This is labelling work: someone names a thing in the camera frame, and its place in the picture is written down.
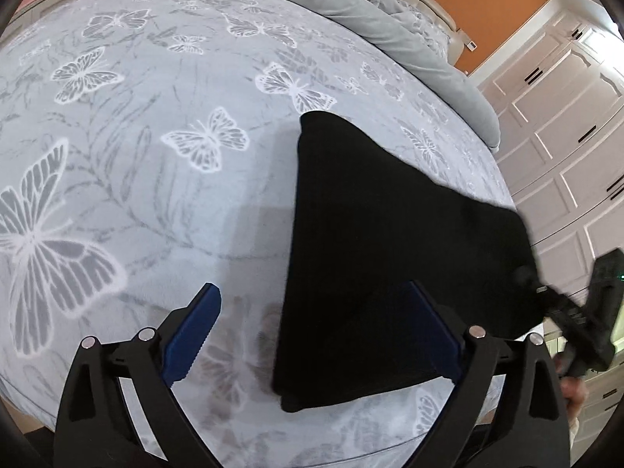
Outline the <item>person right hand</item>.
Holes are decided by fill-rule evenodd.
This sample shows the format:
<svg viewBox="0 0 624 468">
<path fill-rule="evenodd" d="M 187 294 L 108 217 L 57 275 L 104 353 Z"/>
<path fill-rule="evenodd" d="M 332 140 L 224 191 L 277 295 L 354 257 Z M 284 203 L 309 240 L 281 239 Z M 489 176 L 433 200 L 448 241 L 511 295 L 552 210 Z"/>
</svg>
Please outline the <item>person right hand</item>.
<svg viewBox="0 0 624 468">
<path fill-rule="evenodd" d="M 556 373 L 560 376 L 560 390 L 566 399 L 568 423 L 572 425 L 580 416 L 583 405 L 588 398 L 589 391 L 585 380 L 571 376 L 563 376 L 563 354 L 557 353 L 553 357 Z"/>
</svg>

